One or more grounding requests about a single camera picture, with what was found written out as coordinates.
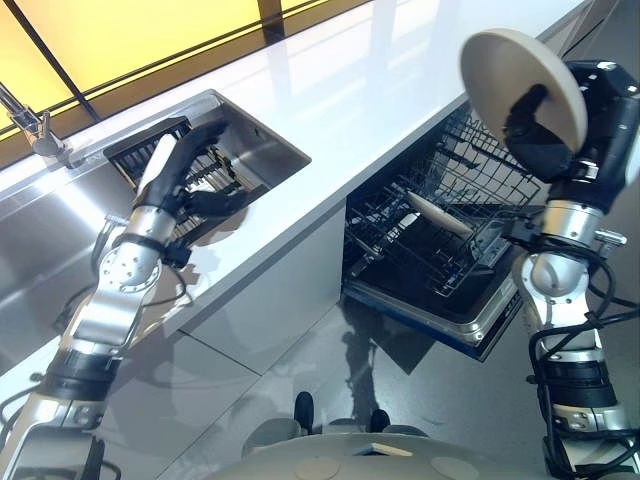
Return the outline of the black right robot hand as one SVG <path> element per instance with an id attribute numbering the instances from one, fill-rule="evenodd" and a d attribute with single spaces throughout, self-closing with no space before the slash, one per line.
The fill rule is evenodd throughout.
<path id="1" fill-rule="evenodd" d="M 639 166 L 639 81 L 620 65 L 601 60 L 566 63 L 586 103 L 587 134 L 576 152 L 535 119 L 549 89 L 532 86 L 511 108 L 503 128 L 511 155 L 550 186 L 550 201 L 567 201 L 603 213 L 631 185 Z"/>

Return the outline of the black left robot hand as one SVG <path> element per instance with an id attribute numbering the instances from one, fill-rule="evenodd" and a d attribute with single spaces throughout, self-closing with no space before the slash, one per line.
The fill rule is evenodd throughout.
<path id="1" fill-rule="evenodd" d="M 247 193 L 196 191 L 184 193 L 191 164 L 205 147 L 217 142 L 228 123 L 212 121 L 192 129 L 172 147 L 159 173 L 136 196 L 133 209 L 155 207 L 174 218 L 183 210 L 188 215 L 222 218 L 246 206 Z"/>

